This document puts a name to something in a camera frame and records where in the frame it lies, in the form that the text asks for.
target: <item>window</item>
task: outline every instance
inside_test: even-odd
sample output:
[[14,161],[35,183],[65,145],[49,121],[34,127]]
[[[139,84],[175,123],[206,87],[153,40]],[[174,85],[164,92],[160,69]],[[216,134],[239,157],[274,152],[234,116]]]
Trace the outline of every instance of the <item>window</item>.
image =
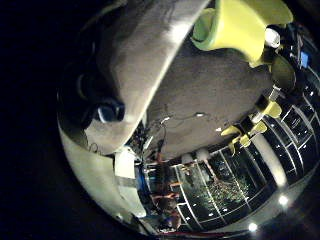
[[310,138],[306,144],[301,146],[299,151],[302,155],[304,171],[308,173],[318,162],[317,146],[314,138]]
[[284,122],[290,128],[298,143],[305,141],[311,134],[300,115],[298,115],[294,110],[290,111],[284,119]]
[[284,171],[287,172],[294,168],[286,149],[282,146],[281,142],[274,135],[274,133],[270,129],[268,129],[265,133],[263,133],[263,135],[277,155]]
[[280,137],[285,146],[292,142],[289,135],[282,129],[282,127],[278,124],[276,120],[268,116],[265,116],[264,118],[265,122],[268,124],[270,128],[272,128],[277,133],[277,135]]

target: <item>floor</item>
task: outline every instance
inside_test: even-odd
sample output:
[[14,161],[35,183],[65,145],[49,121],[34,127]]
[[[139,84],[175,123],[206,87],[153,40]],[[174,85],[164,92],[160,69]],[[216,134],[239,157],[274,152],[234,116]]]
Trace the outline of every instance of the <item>floor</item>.
[[[251,69],[233,50],[202,52],[187,39],[149,109],[149,122],[165,121],[163,155],[173,159],[224,140],[215,131],[239,120],[272,87],[266,67]],[[205,116],[194,117],[196,112]],[[155,147],[164,133],[157,133]]]

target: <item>light fixture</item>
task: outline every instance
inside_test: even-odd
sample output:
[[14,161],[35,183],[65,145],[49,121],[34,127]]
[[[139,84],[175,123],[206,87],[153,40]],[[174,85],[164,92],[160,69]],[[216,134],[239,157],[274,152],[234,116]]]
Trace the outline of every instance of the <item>light fixture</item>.
[[164,122],[170,120],[171,118],[168,116],[168,117],[165,117],[164,119],[162,119],[162,121],[160,122],[160,124],[162,125]]
[[289,201],[289,199],[288,199],[286,196],[284,196],[284,195],[281,195],[281,196],[279,197],[279,203],[280,203],[280,205],[282,205],[282,206],[286,206],[286,205],[288,204],[288,201]]
[[255,223],[250,223],[249,226],[248,226],[248,229],[249,229],[250,232],[255,232],[258,229],[258,225],[255,224]]
[[196,117],[203,117],[205,115],[205,113],[202,113],[202,112],[196,112],[194,114]]

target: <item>fisheye lens view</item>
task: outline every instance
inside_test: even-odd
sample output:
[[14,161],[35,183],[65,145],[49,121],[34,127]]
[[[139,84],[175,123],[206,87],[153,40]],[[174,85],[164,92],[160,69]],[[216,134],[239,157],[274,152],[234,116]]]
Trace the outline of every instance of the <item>fisheye lens view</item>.
[[[320,239],[319,3],[98,6],[82,9],[51,88],[49,132],[62,151],[51,157],[66,170],[50,167],[60,190],[39,184],[48,206],[93,221],[92,239],[105,231],[98,218],[127,239]],[[74,189],[67,205],[55,200]]]

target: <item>yellow seat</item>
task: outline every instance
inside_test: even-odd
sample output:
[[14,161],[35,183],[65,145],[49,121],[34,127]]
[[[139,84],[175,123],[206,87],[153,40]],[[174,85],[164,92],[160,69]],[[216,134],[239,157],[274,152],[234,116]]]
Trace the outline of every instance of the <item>yellow seat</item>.
[[261,113],[272,118],[279,118],[282,113],[282,109],[277,102],[269,100],[268,106],[265,109],[261,110]]
[[250,144],[251,144],[251,140],[250,140],[250,138],[249,138],[249,136],[247,134],[243,135],[240,138],[239,142],[243,147],[249,147]]
[[221,136],[227,136],[227,135],[231,135],[231,134],[241,135],[241,131],[239,128],[231,125],[230,127],[226,128],[225,130],[223,130],[221,132]]
[[268,130],[267,125],[264,122],[260,121],[256,125],[254,125],[254,127],[250,131],[250,135],[257,134],[257,133],[264,133],[267,130]]
[[240,137],[236,137],[234,139],[232,139],[232,141],[228,144],[228,147],[230,149],[231,152],[231,156],[234,156],[234,154],[236,153],[236,148],[235,148],[235,144],[240,140]]
[[271,101],[263,95],[260,96],[255,105],[262,115],[268,115],[272,118],[279,118],[282,113],[282,109],[277,102]]
[[205,9],[196,21],[191,40],[203,51],[236,49],[254,66],[263,53],[267,26],[292,21],[281,0],[216,0],[216,9]]

